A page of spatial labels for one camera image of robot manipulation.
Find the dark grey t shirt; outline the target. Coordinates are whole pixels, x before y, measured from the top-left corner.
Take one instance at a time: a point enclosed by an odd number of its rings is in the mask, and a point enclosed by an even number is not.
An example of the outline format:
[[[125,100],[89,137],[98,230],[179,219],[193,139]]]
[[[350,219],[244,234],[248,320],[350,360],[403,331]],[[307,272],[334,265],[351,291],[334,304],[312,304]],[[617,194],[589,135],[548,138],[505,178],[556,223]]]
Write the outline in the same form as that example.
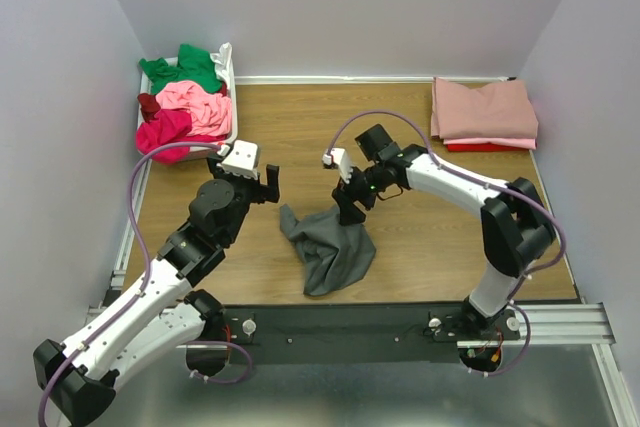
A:
[[[303,264],[305,296],[326,296],[366,276],[376,247],[362,224],[340,224],[338,207],[299,219],[283,205],[279,215],[280,231]]]

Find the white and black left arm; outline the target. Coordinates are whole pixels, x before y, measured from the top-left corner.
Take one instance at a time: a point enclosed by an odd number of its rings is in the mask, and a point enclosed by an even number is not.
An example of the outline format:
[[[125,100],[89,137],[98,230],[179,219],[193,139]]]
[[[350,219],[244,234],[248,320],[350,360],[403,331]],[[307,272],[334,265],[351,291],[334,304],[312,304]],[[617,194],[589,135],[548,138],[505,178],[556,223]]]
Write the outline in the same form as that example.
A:
[[[251,205],[279,201],[279,168],[267,166],[262,183],[248,154],[212,154],[207,162],[212,178],[198,189],[186,222],[156,256],[144,257],[130,288],[64,341],[47,339],[35,349],[40,425],[49,403],[71,425],[90,425],[140,370],[223,323],[219,303],[196,286],[224,260]]]

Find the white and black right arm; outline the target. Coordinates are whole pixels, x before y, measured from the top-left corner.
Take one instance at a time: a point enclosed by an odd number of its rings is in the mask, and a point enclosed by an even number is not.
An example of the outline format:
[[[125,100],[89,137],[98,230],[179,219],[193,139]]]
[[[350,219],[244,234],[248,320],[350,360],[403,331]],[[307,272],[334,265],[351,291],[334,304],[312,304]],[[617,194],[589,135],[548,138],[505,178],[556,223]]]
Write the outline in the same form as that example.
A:
[[[400,147],[380,124],[356,139],[369,167],[356,167],[347,151],[331,147],[323,165],[340,179],[332,192],[344,226],[362,224],[367,211],[391,186],[435,195],[476,216],[481,223],[485,272],[463,301],[456,327],[479,334],[496,321],[514,296],[526,269],[556,239],[556,229],[536,187],[525,178],[513,182],[461,169],[430,148]]]

